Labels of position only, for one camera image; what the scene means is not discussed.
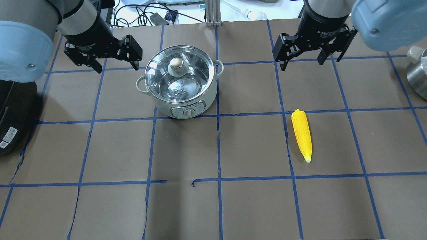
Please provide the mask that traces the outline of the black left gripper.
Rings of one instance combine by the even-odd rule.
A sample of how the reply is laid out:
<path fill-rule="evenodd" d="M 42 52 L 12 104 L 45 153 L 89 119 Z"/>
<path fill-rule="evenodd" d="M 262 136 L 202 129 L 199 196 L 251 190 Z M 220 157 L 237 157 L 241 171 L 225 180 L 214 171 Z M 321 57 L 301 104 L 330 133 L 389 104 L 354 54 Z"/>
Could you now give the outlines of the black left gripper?
<path fill-rule="evenodd" d="M 66 38 L 65 55 L 77 66 L 85 65 L 102 73 L 102 58 L 127 61 L 139 70 L 143 49 L 132 35 L 117 40 L 100 15 L 71 15 L 62 20 L 62 35 Z"/>

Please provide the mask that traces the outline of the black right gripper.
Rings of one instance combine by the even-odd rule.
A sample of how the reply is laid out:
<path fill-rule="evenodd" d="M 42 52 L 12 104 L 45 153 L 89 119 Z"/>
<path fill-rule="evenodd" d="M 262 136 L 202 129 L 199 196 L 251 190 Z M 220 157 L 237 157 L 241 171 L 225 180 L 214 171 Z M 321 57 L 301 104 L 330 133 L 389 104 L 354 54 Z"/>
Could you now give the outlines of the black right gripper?
<path fill-rule="evenodd" d="M 350 46 L 358 30 L 349 27 L 345 21 L 348 15 L 340 18 L 327 18 L 313 10 L 303 10 L 296 35 L 281 33 L 274 44 L 272 54 L 279 62 L 280 70 L 285 71 L 288 62 L 304 52 L 320 49 L 317 56 L 319 65 L 323 65 L 328 56 L 337 52 L 339 62 Z"/>

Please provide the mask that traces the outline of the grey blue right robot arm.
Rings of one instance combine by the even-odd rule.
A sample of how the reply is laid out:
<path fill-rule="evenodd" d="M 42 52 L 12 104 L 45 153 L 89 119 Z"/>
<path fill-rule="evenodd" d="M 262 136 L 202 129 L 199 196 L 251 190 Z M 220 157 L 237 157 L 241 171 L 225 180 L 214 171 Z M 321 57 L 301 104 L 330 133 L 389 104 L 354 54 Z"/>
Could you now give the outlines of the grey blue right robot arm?
<path fill-rule="evenodd" d="M 322 65 L 334 53 L 340 61 L 355 35 L 372 50 L 394 51 L 426 37 L 425 0 L 305 0 L 297 32 L 281 33 L 272 54 L 284 71 L 302 53 L 320 50 Z"/>

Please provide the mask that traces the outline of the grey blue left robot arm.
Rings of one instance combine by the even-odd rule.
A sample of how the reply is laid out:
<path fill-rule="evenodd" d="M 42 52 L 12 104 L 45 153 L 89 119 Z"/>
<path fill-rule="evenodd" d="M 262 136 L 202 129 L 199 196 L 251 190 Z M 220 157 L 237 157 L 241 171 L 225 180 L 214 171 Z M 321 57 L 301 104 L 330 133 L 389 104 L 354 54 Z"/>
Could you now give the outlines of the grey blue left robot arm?
<path fill-rule="evenodd" d="M 98 59 L 129 62 L 138 70 L 143 49 L 132 35 L 115 38 L 92 0 L 2 0 L 0 75 L 3 81 L 33 82 L 43 76 L 56 32 L 77 66 L 102 72 Z"/>

